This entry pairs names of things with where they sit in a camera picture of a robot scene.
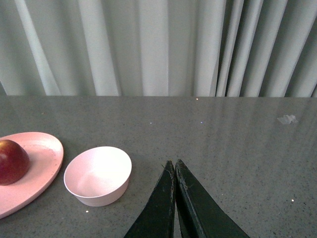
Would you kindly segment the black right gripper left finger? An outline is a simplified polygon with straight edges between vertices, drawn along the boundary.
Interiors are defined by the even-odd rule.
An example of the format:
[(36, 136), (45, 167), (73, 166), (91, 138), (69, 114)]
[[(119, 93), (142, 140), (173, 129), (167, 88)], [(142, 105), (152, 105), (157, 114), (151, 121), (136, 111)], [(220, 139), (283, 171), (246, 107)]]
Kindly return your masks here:
[(176, 175), (167, 161), (144, 209), (132, 224), (126, 238), (172, 238), (176, 200)]

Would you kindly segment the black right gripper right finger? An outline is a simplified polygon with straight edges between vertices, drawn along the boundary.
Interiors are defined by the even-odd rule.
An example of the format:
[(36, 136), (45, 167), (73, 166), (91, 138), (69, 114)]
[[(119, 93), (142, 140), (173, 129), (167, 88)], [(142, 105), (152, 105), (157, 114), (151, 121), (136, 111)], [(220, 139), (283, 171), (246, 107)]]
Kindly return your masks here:
[(247, 238), (182, 160), (175, 165), (176, 205), (183, 238)]

